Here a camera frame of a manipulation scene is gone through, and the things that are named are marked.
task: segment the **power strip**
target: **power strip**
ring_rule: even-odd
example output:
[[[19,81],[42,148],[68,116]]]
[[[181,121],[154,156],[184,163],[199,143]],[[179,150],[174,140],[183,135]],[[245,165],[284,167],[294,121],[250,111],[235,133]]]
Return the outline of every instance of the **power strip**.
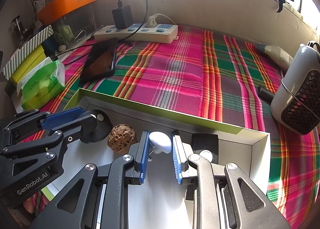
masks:
[[[116,26],[106,26],[94,34],[96,41],[105,41],[111,38],[122,39],[132,34],[141,24],[134,24],[126,29],[117,29]],[[158,24],[153,28],[147,28],[145,25],[139,29],[129,41],[146,41],[171,44],[173,40],[178,39],[178,26]]]

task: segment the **power adapter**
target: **power adapter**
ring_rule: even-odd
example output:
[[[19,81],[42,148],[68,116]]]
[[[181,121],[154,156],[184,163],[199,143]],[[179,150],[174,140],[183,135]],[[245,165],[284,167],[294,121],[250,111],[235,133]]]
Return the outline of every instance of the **power adapter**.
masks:
[[[122,2],[118,2],[118,8],[112,10],[113,20],[117,29],[125,29],[133,25],[133,18],[130,6],[122,6]]]

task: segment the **box lid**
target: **box lid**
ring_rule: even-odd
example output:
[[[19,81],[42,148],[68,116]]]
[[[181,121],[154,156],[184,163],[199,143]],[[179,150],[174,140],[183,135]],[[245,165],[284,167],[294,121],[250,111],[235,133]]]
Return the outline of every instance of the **box lid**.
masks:
[[[49,25],[73,10],[94,1],[96,0],[52,0],[39,11],[37,20],[44,25]]]

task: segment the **white plug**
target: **white plug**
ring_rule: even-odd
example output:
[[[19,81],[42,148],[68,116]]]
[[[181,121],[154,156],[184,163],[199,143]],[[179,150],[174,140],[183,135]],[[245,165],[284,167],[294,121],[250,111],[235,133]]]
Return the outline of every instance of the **white plug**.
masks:
[[[149,28],[155,27],[157,25],[156,18],[157,18],[157,15],[150,16],[146,23],[146,27],[149,27]]]
[[[147,21],[147,23],[146,23],[146,27],[148,27],[148,28],[155,27],[155,26],[157,25],[156,18],[157,18],[158,16],[163,16],[163,17],[165,17],[166,19],[168,19],[169,21],[171,21],[174,25],[177,25],[171,18],[167,17],[166,15],[163,15],[163,14],[159,14],[159,13],[158,13],[158,14],[154,14],[154,15],[152,15],[152,16],[150,16],[150,17],[148,18],[148,21]]]

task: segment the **bed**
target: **bed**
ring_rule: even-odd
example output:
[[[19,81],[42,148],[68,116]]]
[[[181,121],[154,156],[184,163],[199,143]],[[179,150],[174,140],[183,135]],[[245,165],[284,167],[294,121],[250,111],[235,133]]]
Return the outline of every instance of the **bed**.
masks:
[[[61,111],[83,87],[266,131],[271,136],[267,196],[291,227],[297,228],[318,196],[319,139],[316,131],[298,136],[279,125],[270,106],[258,97],[258,86],[276,92],[281,81],[279,67],[254,45],[233,37],[189,27],[179,27],[178,36],[171,44],[122,44],[117,49],[114,76],[84,86],[79,84],[79,76],[90,46],[77,49],[63,62],[65,90],[41,111]],[[30,139],[42,135],[39,132]],[[38,213],[46,204],[45,197],[40,192],[33,200]]]

